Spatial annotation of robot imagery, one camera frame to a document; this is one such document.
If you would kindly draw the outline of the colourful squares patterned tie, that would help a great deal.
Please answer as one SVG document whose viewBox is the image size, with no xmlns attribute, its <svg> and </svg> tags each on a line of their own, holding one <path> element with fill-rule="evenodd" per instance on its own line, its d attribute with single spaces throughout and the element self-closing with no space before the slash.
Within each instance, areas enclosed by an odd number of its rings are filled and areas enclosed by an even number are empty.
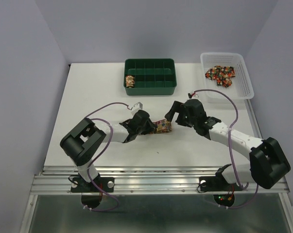
<svg viewBox="0 0 293 233">
<path fill-rule="evenodd" d="M 155 130 L 153 131 L 153 134 L 162 134 L 162 133 L 172 132 L 172 124 L 166 119 L 156 121 L 154 122 L 154 124 L 155 124 Z"/>
</svg>

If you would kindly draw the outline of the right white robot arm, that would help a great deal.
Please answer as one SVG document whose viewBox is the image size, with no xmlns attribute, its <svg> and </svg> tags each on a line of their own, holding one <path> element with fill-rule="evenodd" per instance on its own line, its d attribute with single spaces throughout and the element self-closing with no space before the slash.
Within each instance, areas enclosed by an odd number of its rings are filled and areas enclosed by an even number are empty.
<svg viewBox="0 0 293 233">
<path fill-rule="evenodd" d="M 240 166 L 231 162 L 218 169 L 212 183 L 219 189 L 226 189 L 235 183 L 252 182 L 271 189 L 291 170 L 277 140 L 272 137 L 261 139 L 232 129 L 220 119 L 209 117 L 197 99 L 184 103 L 175 101 L 165 115 L 166 120 L 172 121 L 175 114 L 178 114 L 178 125 L 194 128 L 198 135 L 228 146 L 229 151 L 236 151 L 249 161 Z"/>
</svg>

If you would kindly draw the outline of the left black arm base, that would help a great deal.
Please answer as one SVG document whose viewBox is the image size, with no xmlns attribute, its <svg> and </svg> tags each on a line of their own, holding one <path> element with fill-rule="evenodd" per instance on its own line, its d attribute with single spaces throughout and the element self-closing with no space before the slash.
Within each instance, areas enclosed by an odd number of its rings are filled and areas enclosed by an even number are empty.
<svg viewBox="0 0 293 233">
<path fill-rule="evenodd" d="M 100 177 L 97 178 L 94 182 L 103 191 L 107 193 L 114 192 L 114 177 Z M 95 187 L 93 183 L 88 183 L 84 181 L 82 177 L 77 176 L 72 177 L 70 191 L 71 193 L 99 193 L 98 188 Z"/>
</svg>

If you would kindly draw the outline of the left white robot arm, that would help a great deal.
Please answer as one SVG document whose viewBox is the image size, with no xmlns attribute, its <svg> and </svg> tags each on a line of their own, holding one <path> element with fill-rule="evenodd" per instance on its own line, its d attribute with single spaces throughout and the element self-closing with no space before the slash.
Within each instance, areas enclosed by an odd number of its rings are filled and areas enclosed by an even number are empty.
<svg viewBox="0 0 293 233">
<path fill-rule="evenodd" d="M 64 153 L 74 162 L 79 175 L 83 178 L 82 186 L 87 191 L 98 188 L 98 171 L 93 165 L 93 156 L 102 143 L 129 143 L 139 135 L 146 135 L 156 130 L 150 115 L 138 110 L 131 119 L 120 123 L 109 123 L 103 119 L 82 119 L 60 141 Z"/>
</svg>

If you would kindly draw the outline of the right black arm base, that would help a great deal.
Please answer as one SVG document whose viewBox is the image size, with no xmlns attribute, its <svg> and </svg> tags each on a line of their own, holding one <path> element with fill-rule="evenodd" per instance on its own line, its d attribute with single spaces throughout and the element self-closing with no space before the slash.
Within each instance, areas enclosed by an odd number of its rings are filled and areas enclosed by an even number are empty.
<svg viewBox="0 0 293 233">
<path fill-rule="evenodd" d="M 242 191 L 236 184 L 229 184 L 226 180 L 215 176 L 201 177 L 197 191 L 200 193 L 205 192 L 228 192 L 228 191 Z"/>
</svg>

